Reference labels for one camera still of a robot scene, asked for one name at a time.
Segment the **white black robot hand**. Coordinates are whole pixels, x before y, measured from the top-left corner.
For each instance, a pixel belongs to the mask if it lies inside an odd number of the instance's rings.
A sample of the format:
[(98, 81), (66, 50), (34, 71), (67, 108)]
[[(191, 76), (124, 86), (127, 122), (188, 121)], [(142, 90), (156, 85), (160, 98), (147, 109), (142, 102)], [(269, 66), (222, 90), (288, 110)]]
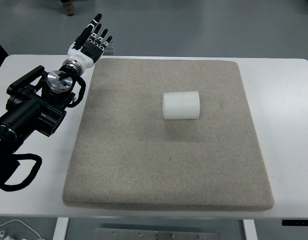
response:
[(113, 37), (111, 35), (102, 43), (102, 40), (108, 32), (107, 28), (96, 39), (102, 26), (100, 23), (101, 19), (102, 14), (98, 13), (83, 30), (80, 36), (77, 37), (75, 42), (70, 45), (67, 51), (67, 57), (63, 62), (64, 66), (71, 65), (75, 66), (76, 69), (91, 68), (103, 55), (105, 49), (113, 49), (113, 44), (111, 43)]

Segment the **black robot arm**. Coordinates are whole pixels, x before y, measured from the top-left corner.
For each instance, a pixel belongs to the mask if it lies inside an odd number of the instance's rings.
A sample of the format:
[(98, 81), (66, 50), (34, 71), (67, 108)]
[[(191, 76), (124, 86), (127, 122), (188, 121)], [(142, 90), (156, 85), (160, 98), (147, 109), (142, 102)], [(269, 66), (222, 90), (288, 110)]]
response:
[(47, 72), (39, 65), (7, 88), (7, 111), (0, 117), (0, 158), (15, 153), (34, 131), (52, 135), (65, 118), (66, 108), (83, 100), (86, 83), (82, 75), (112, 40), (107, 29), (99, 33), (101, 18), (97, 14), (75, 39), (58, 70)]

